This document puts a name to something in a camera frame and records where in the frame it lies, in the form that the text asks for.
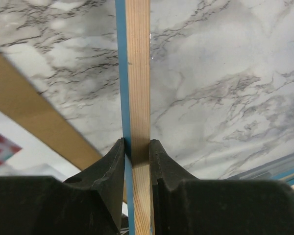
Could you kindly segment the blue wooden picture frame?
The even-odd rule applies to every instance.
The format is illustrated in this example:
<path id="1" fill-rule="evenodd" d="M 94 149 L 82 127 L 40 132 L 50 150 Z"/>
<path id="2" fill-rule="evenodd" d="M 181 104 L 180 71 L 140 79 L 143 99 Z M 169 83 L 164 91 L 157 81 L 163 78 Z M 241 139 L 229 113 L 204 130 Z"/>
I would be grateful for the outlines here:
<path id="1" fill-rule="evenodd" d="M 116 15 L 134 234 L 150 234 L 151 139 L 203 179 L 294 153 L 294 0 L 118 0 Z"/>

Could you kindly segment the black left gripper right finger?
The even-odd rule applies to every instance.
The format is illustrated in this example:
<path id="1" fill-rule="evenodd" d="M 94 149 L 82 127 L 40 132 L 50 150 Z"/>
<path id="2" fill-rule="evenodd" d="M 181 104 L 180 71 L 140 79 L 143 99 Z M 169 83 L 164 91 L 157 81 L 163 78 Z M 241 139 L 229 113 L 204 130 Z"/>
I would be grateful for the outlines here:
<path id="1" fill-rule="evenodd" d="M 155 235 L 294 235 L 294 190 L 275 180 L 201 180 L 149 145 Z"/>

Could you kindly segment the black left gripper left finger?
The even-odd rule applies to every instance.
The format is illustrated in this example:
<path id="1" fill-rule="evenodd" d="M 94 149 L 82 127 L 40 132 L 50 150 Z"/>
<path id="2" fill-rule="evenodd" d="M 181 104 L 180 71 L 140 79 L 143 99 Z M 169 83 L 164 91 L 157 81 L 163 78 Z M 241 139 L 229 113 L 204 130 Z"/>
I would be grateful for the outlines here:
<path id="1" fill-rule="evenodd" d="M 116 235 L 120 232 L 124 140 L 61 182 L 51 176 L 0 177 L 0 235 Z"/>

